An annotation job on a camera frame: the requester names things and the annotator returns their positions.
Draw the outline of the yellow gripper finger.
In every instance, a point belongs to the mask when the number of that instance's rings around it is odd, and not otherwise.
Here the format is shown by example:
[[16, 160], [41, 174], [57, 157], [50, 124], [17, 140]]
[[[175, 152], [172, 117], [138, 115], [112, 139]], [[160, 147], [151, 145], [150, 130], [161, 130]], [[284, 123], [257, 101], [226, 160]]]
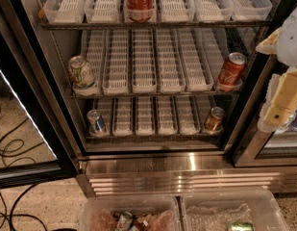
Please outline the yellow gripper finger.
[[264, 39], [256, 46], [256, 51], [265, 55], [271, 55], [271, 54], [276, 55], [277, 42], [278, 42], [280, 32], [281, 32], [281, 28], [276, 29], [269, 37]]
[[279, 128], [297, 110], [297, 68], [289, 68], [282, 75], [273, 74], [267, 94], [263, 121]]

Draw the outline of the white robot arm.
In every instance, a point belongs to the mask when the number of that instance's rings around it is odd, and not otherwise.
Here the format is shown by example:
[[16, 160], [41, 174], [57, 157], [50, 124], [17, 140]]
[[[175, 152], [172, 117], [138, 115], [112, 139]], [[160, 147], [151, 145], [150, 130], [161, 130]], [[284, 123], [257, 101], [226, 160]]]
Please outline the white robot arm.
[[284, 74], [272, 75], [260, 110], [258, 128], [272, 133], [297, 110], [297, 7], [280, 28], [257, 45], [256, 51], [275, 55], [288, 67]]

